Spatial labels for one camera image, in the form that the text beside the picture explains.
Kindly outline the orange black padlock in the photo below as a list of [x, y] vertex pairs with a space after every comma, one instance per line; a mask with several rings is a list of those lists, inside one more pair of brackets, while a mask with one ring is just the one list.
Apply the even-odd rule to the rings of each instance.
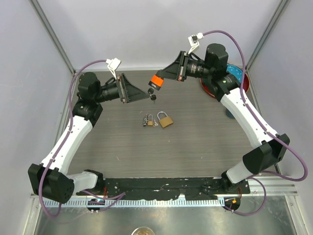
[[149, 81], [148, 85], [155, 90], [159, 91], [163, 85], [163, 78], [157, 76], [156, 74], [152, 76], [151, 80]]

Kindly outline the small brass padlock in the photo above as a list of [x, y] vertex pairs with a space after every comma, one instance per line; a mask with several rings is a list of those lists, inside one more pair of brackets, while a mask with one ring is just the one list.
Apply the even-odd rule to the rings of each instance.
[[153, 115], [149, 114], [147, 116], [147, 126], [153, 126], [154, 120], [153, 120]]

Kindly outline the large brass padlock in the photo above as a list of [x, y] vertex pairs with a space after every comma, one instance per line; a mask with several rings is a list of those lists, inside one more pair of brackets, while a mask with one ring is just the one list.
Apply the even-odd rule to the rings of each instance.
[[158, 112], [157, 118], [162, 128], [166, 128], [174, 123], [173, 120], [164, 111]]

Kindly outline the small padlock key bunch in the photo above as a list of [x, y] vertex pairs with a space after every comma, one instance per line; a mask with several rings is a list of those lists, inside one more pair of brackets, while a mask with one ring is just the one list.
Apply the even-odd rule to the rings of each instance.
[[148, 116], [149, 116], [149, 115], [146, 115], [146, 116], [144, 117], [144, 119], [143, 119], [143, 126], [144, 126], [144, 127], [147, 126], [147, 123], [148, 123]]

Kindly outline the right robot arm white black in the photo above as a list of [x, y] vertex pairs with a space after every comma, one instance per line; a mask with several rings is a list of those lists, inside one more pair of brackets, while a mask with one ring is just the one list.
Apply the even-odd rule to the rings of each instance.
[[253, 148], [242, 160], [222, 173], [221, 188], [233, 193], [248, 177], [277, 164], [283, 159], [290, 139], [279, 135], [255, 110], [240, 82], [227, 71], [228, 53], [221, 44], [207, 46], [202, 60], [194, 53], [181, 51], [173, 63], [159, 70], [157, 78], [184, 81], [187, 77], [201, 78], [209, 91], [235, 117]]

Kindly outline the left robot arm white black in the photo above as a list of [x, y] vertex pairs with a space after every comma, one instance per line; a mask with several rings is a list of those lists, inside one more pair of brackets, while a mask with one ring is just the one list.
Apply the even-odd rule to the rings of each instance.
[[28, 169], [34, 193], [61, 204], [84, 190], [93, 195], [103, 192], [102, 173], [87, 169], [79, 174], [68, 174], [76, 151], [103, 111], [101, 104], [114, 99], [130, 103], [150, 97], [147, 92], [132, 85], [124, 73], [101, 85], [93, 72], [86, 72], [79, 77], [77, 95], [78, 101], [73, 107], [67, 128], [42, 162], [39, 165], [32, 164]]

